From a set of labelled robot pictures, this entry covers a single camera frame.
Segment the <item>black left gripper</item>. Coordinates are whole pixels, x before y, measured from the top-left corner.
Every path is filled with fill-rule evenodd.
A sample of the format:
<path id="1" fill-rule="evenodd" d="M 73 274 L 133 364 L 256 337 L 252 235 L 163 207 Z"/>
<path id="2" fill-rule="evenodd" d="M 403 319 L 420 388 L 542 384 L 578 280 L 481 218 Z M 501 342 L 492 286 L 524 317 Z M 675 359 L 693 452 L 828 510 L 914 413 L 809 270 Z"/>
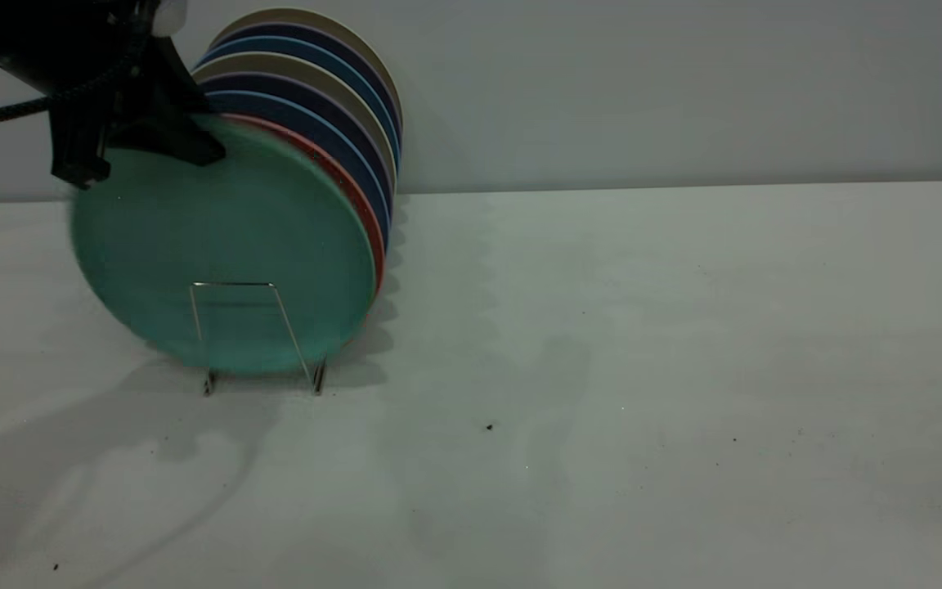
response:
<path id="1" fill-rule="evenodd" d="M 75 189 L 110 176 L 105 146 L 210 165 L 226 155 L 195 115 L 212 112 L 170 38 L 67 37 L 46 67 L 52 167 Z"/>

